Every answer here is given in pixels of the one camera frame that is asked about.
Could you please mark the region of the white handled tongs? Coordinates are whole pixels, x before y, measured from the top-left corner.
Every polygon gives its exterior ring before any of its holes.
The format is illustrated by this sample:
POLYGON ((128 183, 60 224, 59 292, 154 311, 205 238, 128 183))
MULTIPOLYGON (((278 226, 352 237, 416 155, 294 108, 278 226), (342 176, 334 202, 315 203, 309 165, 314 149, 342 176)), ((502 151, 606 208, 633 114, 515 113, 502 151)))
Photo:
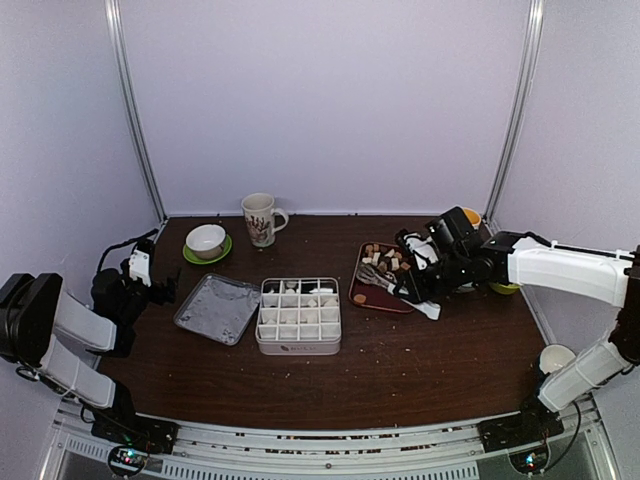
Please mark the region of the white handled tongs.
POLYGON ((355 269, 355 277, 366 285, 383 288, 387 293, 410 305, 414 310, 421 312, 432 321, 438 321, 440 318, 441 306, 439 304, 431 301, 414 301, 410 298, 409 292, 405 287, 392 282, 370 264, 359 264, 355 269))

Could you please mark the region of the bunny tin lid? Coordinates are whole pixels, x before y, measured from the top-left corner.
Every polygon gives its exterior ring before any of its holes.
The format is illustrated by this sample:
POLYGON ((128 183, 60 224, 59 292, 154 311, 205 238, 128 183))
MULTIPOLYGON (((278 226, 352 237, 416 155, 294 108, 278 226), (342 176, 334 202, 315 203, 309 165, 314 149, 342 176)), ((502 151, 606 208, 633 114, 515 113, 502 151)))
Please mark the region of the bunny tin lid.
POLYGON ((174 323, 191 333, 235 346, 257 310, 257 285, 216 274, 205 275, 174 315, 174 323))

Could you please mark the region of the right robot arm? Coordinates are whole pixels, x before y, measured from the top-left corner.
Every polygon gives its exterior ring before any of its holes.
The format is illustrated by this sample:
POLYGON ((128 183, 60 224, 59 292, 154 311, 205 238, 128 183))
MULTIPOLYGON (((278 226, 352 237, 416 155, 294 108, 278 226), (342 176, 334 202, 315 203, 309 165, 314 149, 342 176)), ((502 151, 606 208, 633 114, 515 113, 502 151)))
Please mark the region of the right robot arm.
POLYGON ((639 253, 559 244, 533 232, 499 231, 488 237, 454 207, 422 232, 400 230, 397 246, 409 261, 393 288, 395 297, 439 316, 436 299, 467 284, 538 286, 607 303, 618 310, 614 325, 567 365, 549 373, 533 404, 513 419, 519 440, 535 440, 551 413, 639 364, 639 253))

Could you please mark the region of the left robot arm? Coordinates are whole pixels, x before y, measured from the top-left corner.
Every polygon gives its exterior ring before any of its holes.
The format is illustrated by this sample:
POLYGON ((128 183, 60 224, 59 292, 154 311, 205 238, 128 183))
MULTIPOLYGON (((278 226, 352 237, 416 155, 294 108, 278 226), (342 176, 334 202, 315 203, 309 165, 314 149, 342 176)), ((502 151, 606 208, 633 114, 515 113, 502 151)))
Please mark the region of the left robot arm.
POLYGON ((174 303, 177 278, 152 278, 150 234, 124 244, 132 251, 120 267, 98 266, 92 305, 71 295, 57 273, 12 275, 1 288, 1 356, 27 379, 75 397, 96 424, 133 444, 141 437, 172 438, 177 427, 139 415, 127 387, 88 366, 61 341, 67 337, 94 355, 125 358, 136 338, 134 324, 147 306, 174 303))

